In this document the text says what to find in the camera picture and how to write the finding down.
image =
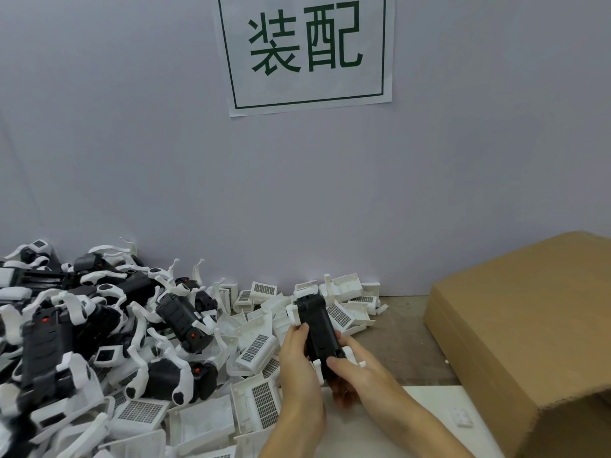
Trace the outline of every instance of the wall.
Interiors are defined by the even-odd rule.
[[[0,246],[41,232],[69,260],[126,236],[182,272],[204,257],[207,281],[422,294],[611,234],[610,10],[397,0],[392,104],[230,119],[210,0],[0,0]]]

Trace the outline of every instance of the green border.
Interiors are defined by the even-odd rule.
[[[229,68],[229,79],[231,80],[231,91],[233,93],[233,105],[236,109],[252,109],[256,107],[273,107],[273,106],[289,106],[290,104],[306,104],[309,102],[323,102],[323,101],[340,101],[342,99],[356,99],[356,98],[371,98],[372,96],[382,96],[384,94],[384,67],[386,59],[386,0],[384,0],[384,31],[382,32],[382,92],[376,94],[362,94],[359,96],[347,96],[346,98],[327,98],[327,99],[310,99],[308,101],[293,101],[293,102],[279,102],[277,104],[257,104],[256,106],[238,106],[235,99],[235,89],[233,88],[233,74],[231,71],[231,62],[229,61],[229,49],[227,48],[227,37],[225,36],[225,22],[223,21],[223,8],[221,6],[221,0],[219,1],[219,14],[221,15],[221,27],[223,29],[223,41],[225,42],[225,53],[227,54],[227,67]]]

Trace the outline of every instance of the sign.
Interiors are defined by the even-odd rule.
[[[212,0],[231,116],[392,101],[395,0]]]

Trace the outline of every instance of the pile of plastic parts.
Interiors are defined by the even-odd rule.
[[[133,243],[61,263],[43,240],[0,259],[0,457],[256,457],[282,405],[278,353],[310,324],[328,356],[356,363],[334,331],[374,322],[379,283],[205,286],[145,266]]]

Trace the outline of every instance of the brown cardboard box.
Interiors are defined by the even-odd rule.
[[[447,277],[425,323],[507,457],[611,457],[611,239],[570,232]]]

